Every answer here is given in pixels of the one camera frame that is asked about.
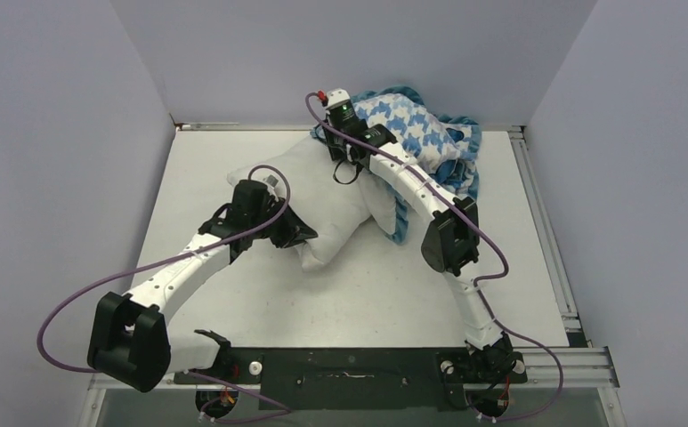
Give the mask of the white pillowcase with blue trim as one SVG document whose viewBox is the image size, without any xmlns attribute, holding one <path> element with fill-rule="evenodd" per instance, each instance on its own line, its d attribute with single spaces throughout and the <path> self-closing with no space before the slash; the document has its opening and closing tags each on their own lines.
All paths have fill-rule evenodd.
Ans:
<svg viewBox="0 0 688 427">
<path fill-rule="evenodd" d="M 412 88 L 394 86 L 352 96 L 359 118 L 384 125 L 420 167 L 458 197 L 477 198 L 480 175 L 475 160 L 480 126 L 466 116 L 436 115 Z M 409 206 L 385 181 L 363 173 L 356 181 L 365 205 L 387 238 L 400 245 L 409 229 Z"/>
</svg>

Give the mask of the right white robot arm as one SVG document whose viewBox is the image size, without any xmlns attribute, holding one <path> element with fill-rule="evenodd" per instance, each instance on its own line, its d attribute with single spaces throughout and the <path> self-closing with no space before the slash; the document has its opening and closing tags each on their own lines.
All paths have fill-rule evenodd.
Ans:
<svg viewBox="0 0 688 427">
<path fill-rule="evenodd" d="M 477 226 L 476 203 L 445 190 L 385 127 L 369 126 L 358 118 L 348 98 L 337 101 L 325 93 L 314 96 L 326 111 L 320 125 L 332 157 L 353 165 L 357 172 L 366 171 L 383 180 L 426 221 L 420 251 L 453 293 L 465 346 L 471 354 L 470 371 L 482 381 L 494 379 L 504 370 L 505 360 L 493 346 L 507 335 L 481 294 L 479 280 L 463 271 L 468 264 L 478 262 L 479 245 L 486 238 Z"/>
</svg>

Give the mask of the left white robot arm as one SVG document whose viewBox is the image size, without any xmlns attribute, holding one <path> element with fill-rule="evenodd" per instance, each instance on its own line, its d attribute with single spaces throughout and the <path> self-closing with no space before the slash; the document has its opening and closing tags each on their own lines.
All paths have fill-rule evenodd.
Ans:
<svg viewBox="0 0 688 427">
<path fill-rule="evenodd" d="M 267 182 L 242 180 L 171 261 L 124 294 L 98 302 L 87 352 L 90 368 L 147 392 L 171 373 L 195 370 L 211 383 L 228 377 L 230 341 L 208 329 L 176 333 L 168 326 L 179 309 L 256 240 L 299 246 L 318 233 Z"/>
</svg>

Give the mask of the white pillow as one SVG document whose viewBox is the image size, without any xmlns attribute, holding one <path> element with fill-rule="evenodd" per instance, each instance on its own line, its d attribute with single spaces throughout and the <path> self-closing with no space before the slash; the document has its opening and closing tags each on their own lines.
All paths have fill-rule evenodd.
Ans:
<svg viewBox="0 0 688 427">
<path fill-rule="evenodd" d="M 290 183 L 290 208 L 318 233 L 295 247 L 306 272 L 324 268 L 343 248 L 353 232 L 372 218 L 392 241 L 400 243 L 406 213 L 386 183 L 367 171 L 344 185 L 354 169 L 336 168 L 320 141 L 306 136 L 276 157 L 261 162 L 279 169 Z"/>
</svg>

